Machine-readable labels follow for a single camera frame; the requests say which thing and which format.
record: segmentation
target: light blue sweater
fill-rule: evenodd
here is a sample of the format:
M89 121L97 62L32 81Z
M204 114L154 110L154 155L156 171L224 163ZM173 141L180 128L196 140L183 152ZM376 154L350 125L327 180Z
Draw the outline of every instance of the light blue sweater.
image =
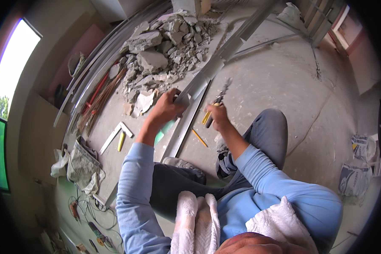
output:
M170 251L171 239L164 236L149 204L153 154L153 147L134 143L123 162L116 210L128 254ZM329 253L342 219L342 205L334 192L320 185L290 179L252 145L235 164L253 187L234 190L217 201L221 243L246 232L245 223L250 218L286 196L319 253Z

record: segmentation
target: white towel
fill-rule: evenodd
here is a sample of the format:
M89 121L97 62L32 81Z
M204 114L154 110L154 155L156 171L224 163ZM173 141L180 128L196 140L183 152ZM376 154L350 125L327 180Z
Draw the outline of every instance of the white towel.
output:
M217 202L212 194L198 197L183 191L178 196L171 254L213 254L220 243Z
M318 254L315 242L298 219L291 203L283 196L279 204L257 213L245 223L247 231L259 233L274 240L289 242Z

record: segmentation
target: sleeve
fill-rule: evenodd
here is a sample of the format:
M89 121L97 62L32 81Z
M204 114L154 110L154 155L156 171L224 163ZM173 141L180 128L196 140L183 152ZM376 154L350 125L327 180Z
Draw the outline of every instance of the sleeve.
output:
M305 225L320 253L328 253L342 220L340 198L330 189L290 179L260 149L253 145L235 161L244 177L259 194L286 196Z
M168 253L165 237L149 204L154 148L134 143L124 159L117 190L116 211L124 249L130 253Z

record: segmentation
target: window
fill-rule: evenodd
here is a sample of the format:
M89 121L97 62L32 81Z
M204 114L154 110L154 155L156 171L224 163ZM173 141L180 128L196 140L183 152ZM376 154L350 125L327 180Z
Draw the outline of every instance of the window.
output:
M20 75L41 36L23 19L16 24L0 60L0 188L9 191L6 169L6 129Z

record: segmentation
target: concrete floor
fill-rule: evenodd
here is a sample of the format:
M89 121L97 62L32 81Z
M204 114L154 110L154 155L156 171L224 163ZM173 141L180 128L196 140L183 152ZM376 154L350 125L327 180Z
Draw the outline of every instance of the concrete floor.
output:
M280 4L276 10L280 12L284 7L285 5ZM246 3L230 8L223 19L224 24L220 26L210 44L213 50L209 50L209 54L213 53L224 35L226 23L236 18L247 17L254 10ZM241 24L242 22L235 23L234 29ZM240 50L291 33L278 24L264 21ZM314 52L320 66L319 74L316 71ZM304 38L293 37L280 41L279 46L265 46L229 61L212 82L204 104L218 94L229 77L233 77L233 84L224 97L224 104L227 106L229 119L237 130L244 133L264 109L280 109L288 121L289 132L284 172L292 179L317 183L337 192L341 166L353 157L351 136L360 129L356 108L359 96L349 59L337 54L331 39L326 36L319 48L313 51ZM191 79L192 74L188 73L184 80L175 85L179 89L184 88ZM120 121L123 121L134 135L138 134L147 114L138 119L125 116L122 114L122 103L123 99L119 94L114 94L88 137L89 145L97 151ZM378 101L373 99L369 103L376 105ZM371 111L367 117L375 115L375 106L371 107ZM224 185L214 172L218 133L213 128L206 129L200 124L203 116L203 112L198 113L193 128L204 139L208 148L190 134L180 158L202 169L209 176L209 185ZM371 118L371 121L363 119L362 123L376 126L376 118ZM374 131L372 127L362 130ZM154 160L160 160L169 138L170 135L166 135L156 146ZM117 152L116 138L101 156L100 162L106 178L100 185L100 196L110 195L117 183L124 156L133 141L134 138L126 137L122 151ZM79 225L68 211L66 203L72 195L76 195L75 187L65 179L59 179L56 187L56 206L61 215L60 226L70 238L74 237L74 241L82 242L90 249L88 239L95 239L93 233L84 223ZM103 225L109 226L113 217L111 214L98 213L97 219ZM172 237L173 224L158 216L157 219L166 236ZM120 238L115 232L99 229L105 235L109 235L116 245L120 243ZM104 248L99 251L108 253Z

